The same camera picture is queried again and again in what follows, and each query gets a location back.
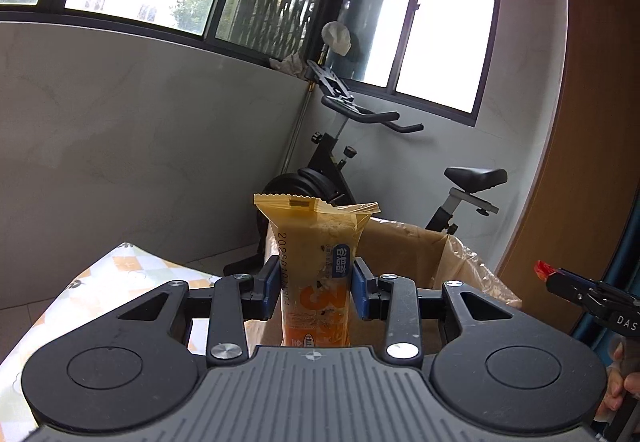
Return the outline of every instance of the bike handlebar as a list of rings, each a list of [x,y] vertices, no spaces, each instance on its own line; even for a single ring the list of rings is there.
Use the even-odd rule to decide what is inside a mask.
[[[368,108],[363,108],[361,106],[356,106],[356,108],[362,112],[363,114],[367,114],[367,115],[375,115],[371,110],[369,110]],[[409,126],[400,126],[399,124],[396,124],[394,122],[383,122],[382,124],[384,124],[386,127],[392,129],[394,132],[398,132],[398,133],[413,133],[413,132],[421,132],[422,130],[424,130],[424,125],[423,123],[420,124],[411,124]]]
[[[345,117],[350,118],[351,120],[355,120],[356,122],[361,122],[363,124],[389,124],[390,120],[398,120],[400,118],[400,114],[398,112],[383,112],[381,114],[370,112],[370,110],[366,110],[366,112],[363,112],[363,108],[355,105],[353,105],[353,108],[351,108],[343,102],[340,102],[337,99],[331,98],[327,95],[322,96],[321,102],[327,108],[331,108],[333,111],[338,112],[339,114],[342,114]]]

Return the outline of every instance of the bike seat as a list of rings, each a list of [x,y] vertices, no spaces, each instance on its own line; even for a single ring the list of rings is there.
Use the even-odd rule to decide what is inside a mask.
[[[503,169],[448,167],[444,176],[467,193],[478,193],[507,181],[507,172]]]

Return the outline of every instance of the finger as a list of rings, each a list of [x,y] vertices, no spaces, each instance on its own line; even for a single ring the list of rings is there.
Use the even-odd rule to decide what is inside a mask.
[[[598,409],[596,410],[596,415],[594,416],[594,420],[596,422],[605,422],[609,417],[609,413],[611,410],[607,408],[607,405],[603,402],[600,403]]]
[[[613,351],[613,360],[614,361],[622,361],[622,356],[624,355],[625,351],[624,348],[622,347],[622,343],[620,343],[616,349]]]
[[[620,395],[620,393],[622,392],[623,383],[624,383],[624,379],[622,378],[622,375],[620,375],[620,372],[615,369],[612,369],[609,372],[609,383],[607,384],[607,393],[609,393],[611,396],[614,396],[614,397]]]
[[[611,411],[618,411],[620,405],[622,404],[622,397],[613,397],[610,396],[609,393],[607,393],[602,401],[604,405],[607,406],[607,408],[609,408]]]
[[[637,395],[640,393],[640,373],[629,374],[625,379],[625,390]]]

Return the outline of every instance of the metal pipe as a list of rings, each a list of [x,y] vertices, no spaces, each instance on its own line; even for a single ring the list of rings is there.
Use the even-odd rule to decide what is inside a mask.
[[[329,52],[329,47],[325,44],[322,47],[322,51],[320,53],[320,59],[318,60],[318,64],[324,64],[324,60],[326,59],[326,55]],[[313,81],[309,81],[309,84],[306,88],[305,99],[302,101],[302,108],[300,109],[300,113],[298,114],[298,119],[296,121],[295,126],[293,127],[293,134],[291,135],[291,139],[289,140],[289,146],[287,147],[287,152],[284,156],[284,161],[282,162],[282,168],[280,169],[280,174],[283,175],[289,169],[289,164],[291,162],[291,157],[293,157],[293,151],[296,149],[296,142],[298,141],[298,136],[300,135],[300,129],[302,128],[302,121],[305,118],[306,108],[309,106],[309,101],[311,101],[311,95],[316,89],[316,84]]]
[[[449,190],[449,197],[457,198],[459,200],[464,200],[465,202],[469,202],[471,205],[476,206],[480,209],[484,209],[489,213],[498,214],[499,209],[494,206],[491,202],[487,202],[486,200],[482,200],[476,196],[470,195],[469,193],[465,193],[464,191],[459,190],[456,187],[452,187]]]

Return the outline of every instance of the metal screw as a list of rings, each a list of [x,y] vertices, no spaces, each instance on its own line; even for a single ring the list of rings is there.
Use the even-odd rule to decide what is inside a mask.
[[[235,359],[242,355],[242,348],[233,343],[218,343],[211,348],[210,354],[216,359]]]
[[[386,352],[395,359],[411,359],[418,355],[420,349],[411,343],[394,343],[386,348]]]

